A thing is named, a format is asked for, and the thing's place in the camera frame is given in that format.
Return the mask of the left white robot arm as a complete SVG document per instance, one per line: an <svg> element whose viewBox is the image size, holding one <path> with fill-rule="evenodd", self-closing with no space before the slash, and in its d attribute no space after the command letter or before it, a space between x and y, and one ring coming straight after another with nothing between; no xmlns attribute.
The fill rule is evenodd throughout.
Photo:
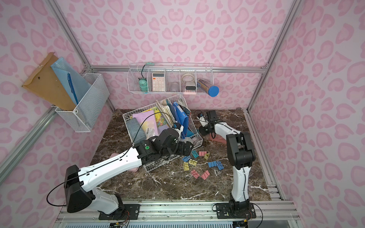
<svg viewBox="0 0 365 228"><path fill-rule="evenodd" d="M77 165L68 167L63 182L67 212L93 209L110 217L122 215L125 206L121 196L98 190L97 186L125 171L164 156L188 156L194 145L190 141L181 141L180 135L179 130L167 128L158 136L140 140L125 152L100 163L83 168Z"/></svg>

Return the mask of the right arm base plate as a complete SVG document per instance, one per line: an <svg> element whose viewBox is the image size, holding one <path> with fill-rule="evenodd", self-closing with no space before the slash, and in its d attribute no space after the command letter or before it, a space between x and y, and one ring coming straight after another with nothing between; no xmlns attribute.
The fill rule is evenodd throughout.
<svg viewBox="0 0 365 228"><path fill-rule="evenodd" d="M217 214L218 219L255 219L257 217L253 203L249 203L248 208L236 210L229 203L216 203L212 209Z"/></svg>

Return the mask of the blue binder clip pair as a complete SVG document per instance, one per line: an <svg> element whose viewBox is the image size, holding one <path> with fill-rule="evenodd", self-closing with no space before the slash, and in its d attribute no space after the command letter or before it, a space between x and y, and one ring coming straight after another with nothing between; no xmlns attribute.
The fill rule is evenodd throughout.
<svg viewBox="0 0 365 228"><path fill-rule="evenodd" d="M217 167L218 170L220 170L220 171L224 169L223 164L221 163L221 161L208 162L208 166L209 166L209 168Z"/></svg>

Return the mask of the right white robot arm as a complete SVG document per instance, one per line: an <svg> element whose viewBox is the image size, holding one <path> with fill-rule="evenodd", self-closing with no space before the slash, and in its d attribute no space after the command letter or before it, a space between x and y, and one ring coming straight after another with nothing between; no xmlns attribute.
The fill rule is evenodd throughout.
<svg viewBox="0 0 365 228"><path fill-rule="evenodd" d="M250 133L241 132L222 122L214 110L208 111L205 115L198 114L197 119L201 124L199 132L202 136L219 135L226 139L227 157L233 167L232 199L229 205L233 211L248 210L250 206L249 174L256 160Z"/></svg>

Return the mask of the olive yellow binder clip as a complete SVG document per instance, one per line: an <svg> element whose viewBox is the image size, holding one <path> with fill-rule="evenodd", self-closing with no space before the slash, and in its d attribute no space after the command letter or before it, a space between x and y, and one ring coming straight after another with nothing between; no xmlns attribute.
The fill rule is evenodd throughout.
<svg viewBox="0 0 365 228"><path fill-rule="evenodd" d="M208 160L208 159L209 159L209 157L210 157L210 154L209 154L209 153L206 153L206 154L204 155L204 159L205 159L205 160Z"/></svg>

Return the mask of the teal binder clip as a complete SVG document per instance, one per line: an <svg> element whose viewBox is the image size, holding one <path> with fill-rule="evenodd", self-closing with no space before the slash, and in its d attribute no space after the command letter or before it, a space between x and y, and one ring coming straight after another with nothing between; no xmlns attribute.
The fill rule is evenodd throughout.
<svg viewBox="0 0 365 228"><path fill-rule="evenodd" d="M197 152L196 150L193 150L193 151L192 151L192 156L193 156L194 158L198 158L198 157L199 157L199 154L198 154L198 152Z"/></svg>

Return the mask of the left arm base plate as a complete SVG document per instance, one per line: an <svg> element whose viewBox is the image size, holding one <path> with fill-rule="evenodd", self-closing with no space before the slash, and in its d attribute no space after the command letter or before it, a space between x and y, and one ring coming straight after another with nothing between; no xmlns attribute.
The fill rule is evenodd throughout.
<svg viewBox="0 0 365 228"><path fill-rule="evenodd" d="M126 204L122 209L117 209L115 212L107 215L103 212L99 214L99 220L137 220L140 212L140 204Z"/></svg>

